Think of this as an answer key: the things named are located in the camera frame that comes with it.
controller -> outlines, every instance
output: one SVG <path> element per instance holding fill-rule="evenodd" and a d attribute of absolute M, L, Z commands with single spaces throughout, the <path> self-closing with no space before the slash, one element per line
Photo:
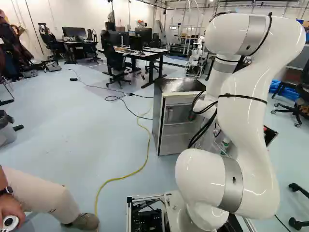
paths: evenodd
<path fill-rule="evenodd" d="M 0 229 L 0 232 L 9 232 L 16 228 L 19 223 L 19 218 L 16 216 L 6 216 L 3 219 L 3 228 Z"/>

epoxy floor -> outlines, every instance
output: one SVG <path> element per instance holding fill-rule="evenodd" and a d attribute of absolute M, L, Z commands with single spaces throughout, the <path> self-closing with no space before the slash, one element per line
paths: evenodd
<path fill-rule="evenodd" d="M 146 158 L 147 132 L 137 125 L 136 117 L 122 102 L 104 100 L 109 95 L 121 96 L 122 93 L 72 82 L 70 78 L 75 77 L 75 73 L 66 70 L 76 70 L 89 85 L 105 87 L 109 77 L 98 71 L 105 69 L 104 66 L 89 68 L 67 64 L 62 65 L 63 70 L 59 72 L 40 72 L 37 77 L 13 83 L 15 102 L 1 107 L 15 118 L 14 125 L 25 126 L 14 143 L 0 149 L 1 165 L 66 185 L 83 212 L 94 211 L 96 192 L 105 180 L 135 171 Z M 163 73 L 168 77 L 181 77 L 184 68 L 164 65 Z M 153 96 L 153 85 L 141 89 L 145 81 L 140 76 L 127 77 L 130 78 L 132 85 L 125 85 L 122 91 Z M 117 84 L 111 89 L 119 90 Z M 0 99 L 8 98 L 1 86 Z M 152 107 L 152 99 L 128 96 L 123 99 L 136 114 Z M 296 182 L 309 190 L 309 123 L 303 120 L 302 127 L 296 128 L 290 114 L 270 114 L 277 101 L 269 96 L 265 125 L 279 132 L 269 151 L 281 187 L 281 206 L 277 215 L 288 225 L 289 217 L 309 220 L 309 199 L 291 193 L 287 188 L 288 184 Z M 145 117 L 152 117 L 152 110 Z M 151 131 L 150 120 L 141 119 L 140 122 Z M 102 190 L 98 201 L 100 231 L 125 231 L 127 196 L 177 189 L 176 159 L 177 155 L 158 157 L 151 136 L 149 160 L 144 170 L 133 177 L 109 183 Z M 253 222 L 259 232 L 285 231 L 275 218 Z M 19 231 L 78 230 L 63 228 L 52 216 L 38 214 Z"/>

sneaker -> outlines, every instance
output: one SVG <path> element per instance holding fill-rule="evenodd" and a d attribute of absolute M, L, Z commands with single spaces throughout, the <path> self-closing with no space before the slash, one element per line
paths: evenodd
<path fill-rule="evenodd" d="M 81 213 L 75 221 L 64 226 L 70 228 L 78 228 L 80 230 L 91 231 L 98 228 L 98 217 L 91 213 Z"/>

chair wheel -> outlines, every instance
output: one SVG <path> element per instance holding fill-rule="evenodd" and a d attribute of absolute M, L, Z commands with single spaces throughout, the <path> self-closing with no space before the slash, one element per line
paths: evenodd
<path fill-rule="evenodd" d="M 290 190 L 291 190 L 292 192 L 299 191 L 299 186 L 298 186 L 298 184 L 296 184 L 296 183 L 291 183 L 291 184 L 289 184 L 289 188 L 290 188 Z"/>
<path fill-rule="evenodd" d="M 294 217 L 290 218 L 289 225 L 297 231 L 301 230 L 301 225 L 298 224 L 298 221 Z"/>

wristwatch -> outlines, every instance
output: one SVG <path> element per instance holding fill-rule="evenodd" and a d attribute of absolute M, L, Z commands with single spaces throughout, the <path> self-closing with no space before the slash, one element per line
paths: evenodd
<path fill-rule="evenodd" d="M 4 195 L 4 194 L 13 194 L 13 189 L 10 186 L 5 187 L 5 189 L 0 190 L 0 196 Z"/>

